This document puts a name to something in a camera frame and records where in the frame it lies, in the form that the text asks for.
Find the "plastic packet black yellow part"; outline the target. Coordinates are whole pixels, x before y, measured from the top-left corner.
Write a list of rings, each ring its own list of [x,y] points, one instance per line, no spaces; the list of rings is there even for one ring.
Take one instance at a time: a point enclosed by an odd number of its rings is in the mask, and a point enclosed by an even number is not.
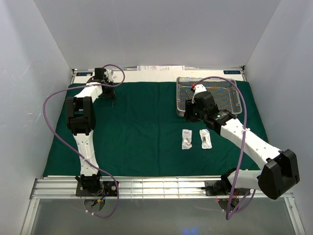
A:
[[[210,138],[210,133],[207,129],[200,130],[200,137],[201,137],[201,147],[202,149],[211,149],[212,142]]]

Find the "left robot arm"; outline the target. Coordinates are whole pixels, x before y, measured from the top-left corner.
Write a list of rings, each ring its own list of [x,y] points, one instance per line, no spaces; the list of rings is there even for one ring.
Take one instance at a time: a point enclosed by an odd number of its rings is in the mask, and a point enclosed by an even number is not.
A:
[[[113,85],[113,71],[96,68],[93,76],[77,95],[66,99],[67,127],[71,131],[78,152],[83,155],[80,159],[80,176],[76,180],[83,190],[92,195],[101,195],[104,184],[100,181],[101,173],[98,167],[93,146],[93,131],[96,120],[93,103],[100,97],[114,98],[115,91],[107,85]]]

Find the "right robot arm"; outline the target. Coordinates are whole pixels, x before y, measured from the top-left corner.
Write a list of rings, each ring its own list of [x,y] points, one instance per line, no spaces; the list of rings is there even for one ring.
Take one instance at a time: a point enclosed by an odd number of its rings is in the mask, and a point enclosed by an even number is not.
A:
[[[300,176],[296,154],[282,151],[244,128],[243,124],[228,110],[219,110],[213,95],[202,85],[194,89],[192,99],[185,102],[187,121],[202,121],[206,127],[229,140],[257,164],[258,170],[231,169],[206,190],[214,194],[233,194],[237,189],[262,191],[276,200],[299,183]]]

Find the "green surgical cloth wrap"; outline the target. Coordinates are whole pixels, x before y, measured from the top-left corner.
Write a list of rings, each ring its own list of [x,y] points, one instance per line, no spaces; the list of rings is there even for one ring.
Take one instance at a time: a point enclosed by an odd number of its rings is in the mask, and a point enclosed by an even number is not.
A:
[[[167,177],[222,175],[237,166],[240,150],[210,132],[202,149],[202,122],[177,115],[174,82],[124,83],[112,99],[94,104],[93,145],[99,167],[114,176]],[[182,150],[182,130],[192,130],[192,147]]]

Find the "plastic packet printed label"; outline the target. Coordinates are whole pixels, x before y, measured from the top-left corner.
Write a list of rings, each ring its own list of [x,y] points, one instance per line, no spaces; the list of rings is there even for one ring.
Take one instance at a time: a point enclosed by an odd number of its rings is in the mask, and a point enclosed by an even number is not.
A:
[[[192,130],[182,130],[182,150],[188,150],[192,147]]]

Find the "metal mesh instrument tray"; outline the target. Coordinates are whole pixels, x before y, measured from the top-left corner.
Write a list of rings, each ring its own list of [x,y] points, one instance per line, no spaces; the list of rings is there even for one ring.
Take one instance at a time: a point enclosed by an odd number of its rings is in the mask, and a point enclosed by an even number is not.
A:
[[[189,100],[193,96],[191,91],[192,85],[201,78],[194,77],[178,77],[177,78],[177,115],[184,116],[185,101]],[[209,91],[215,100],[220,110],[226,109],[231,113],[238,115],[242,112],[242,105],[240,101],[240,95],[235,89],[236,81],[231,82],[224,81],[222,79],[212,78],[207,79],[201,84]]]

